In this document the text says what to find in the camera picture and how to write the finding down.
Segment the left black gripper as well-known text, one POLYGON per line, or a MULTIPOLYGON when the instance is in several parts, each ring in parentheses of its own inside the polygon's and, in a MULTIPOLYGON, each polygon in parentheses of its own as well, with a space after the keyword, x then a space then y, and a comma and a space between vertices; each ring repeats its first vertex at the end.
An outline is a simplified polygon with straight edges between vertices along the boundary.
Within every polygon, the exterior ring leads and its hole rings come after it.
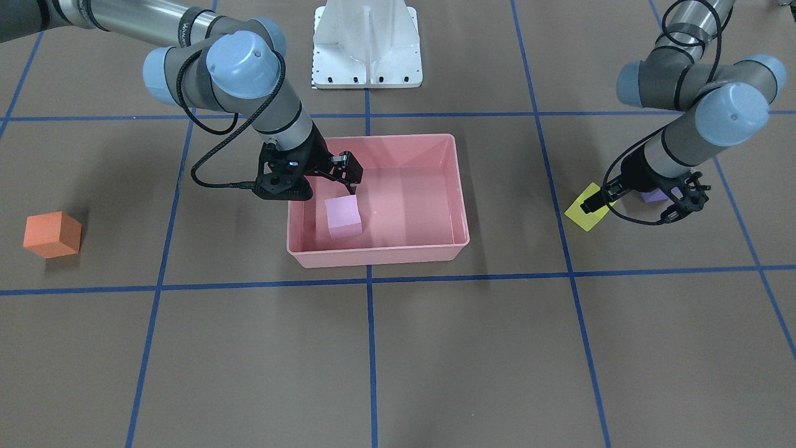
POLYGON ((583 191, 581 210, 585 213, 600 212, 622 198, 624 191, 639 191, 649 193, 659 189, 659 185, 653 176, 653 171, 644 155, 643 148, 637 148, 622 159, 620 164, 620 184, 617 186, 597 186, 590 184, 583 191))

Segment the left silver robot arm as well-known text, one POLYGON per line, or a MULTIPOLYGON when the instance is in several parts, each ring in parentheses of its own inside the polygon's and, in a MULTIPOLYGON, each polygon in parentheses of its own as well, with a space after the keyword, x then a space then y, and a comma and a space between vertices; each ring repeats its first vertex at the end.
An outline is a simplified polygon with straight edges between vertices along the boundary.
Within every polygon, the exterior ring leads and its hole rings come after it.
POLYGON ((644 60, 626 65, 616 84, 623 104, 679 111, 660 130, 631 146, 597 191, 577 201, 583 212, 610 210, 631 191, 660 191, 669 207, 657 224, 682 220, 708 201, 696 171, 703 162, 742 144, 767 125, 771 104, 787 84, 781 60, 754 54, 732 65, 700 60, 711 43, 720 51, 733 1, 678 1, 660 21, 662 31, 644 60))

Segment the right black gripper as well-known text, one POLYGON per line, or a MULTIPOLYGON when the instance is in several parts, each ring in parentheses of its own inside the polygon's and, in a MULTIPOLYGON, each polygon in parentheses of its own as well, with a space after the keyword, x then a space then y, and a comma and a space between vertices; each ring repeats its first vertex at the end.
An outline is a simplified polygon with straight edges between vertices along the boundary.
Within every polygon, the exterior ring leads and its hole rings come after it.
POLYGON ((356 195, 362 182, 364 169, 355 155, 343 151, 332 156, 321 134, 310 134, 298 147, 277 151, 276 156, 276 175, 298 175, 300 171, 304 176, 324 177, 343 184, 350 195, 356 195))

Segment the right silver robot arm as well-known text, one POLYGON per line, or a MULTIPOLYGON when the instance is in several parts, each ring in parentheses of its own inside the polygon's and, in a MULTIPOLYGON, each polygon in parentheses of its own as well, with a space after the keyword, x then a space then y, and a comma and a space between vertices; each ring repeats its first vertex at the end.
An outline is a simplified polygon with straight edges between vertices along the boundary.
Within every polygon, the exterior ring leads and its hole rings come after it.
POLYGON ((350 195, 363 170, 349 151, 333 155, 286 79, 286 39, 270 19, 241 21, 174 1, 3 1, 2 42, 48 29, 99 29, 155 45, 143 62, 147 90, 222 140, 190 170, 208 189, 250 190, 264 200, 307 201, 309 177, 350 195), (247 129, 261 135, 252 181, 205 182, 197 172, 247 129))

